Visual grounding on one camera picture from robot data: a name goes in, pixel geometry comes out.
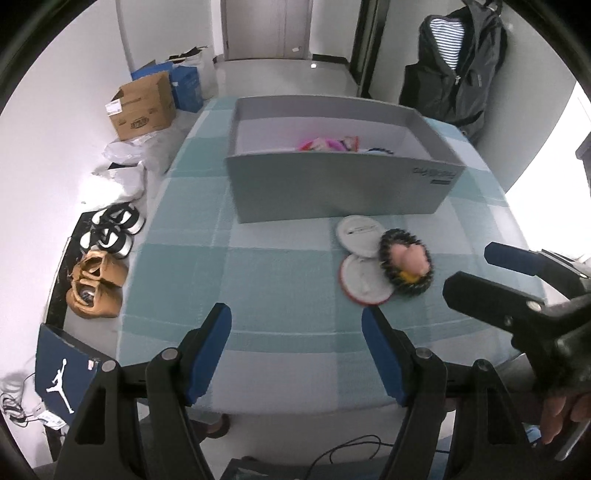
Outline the person's right hand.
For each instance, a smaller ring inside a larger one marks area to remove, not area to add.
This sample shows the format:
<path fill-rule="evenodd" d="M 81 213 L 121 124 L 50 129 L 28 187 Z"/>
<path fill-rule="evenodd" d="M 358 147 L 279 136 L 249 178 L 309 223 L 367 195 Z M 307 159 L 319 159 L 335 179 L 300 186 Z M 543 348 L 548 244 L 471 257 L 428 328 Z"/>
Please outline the person's right hand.
<path fill-rule="evenodd" d="M 540 420 L 541 441 L 550 444 L 561 432 L 566 419 L 574 423 L 588 421 L 591 417 L 591 395 L 548 396 L 543 402 Z"/>

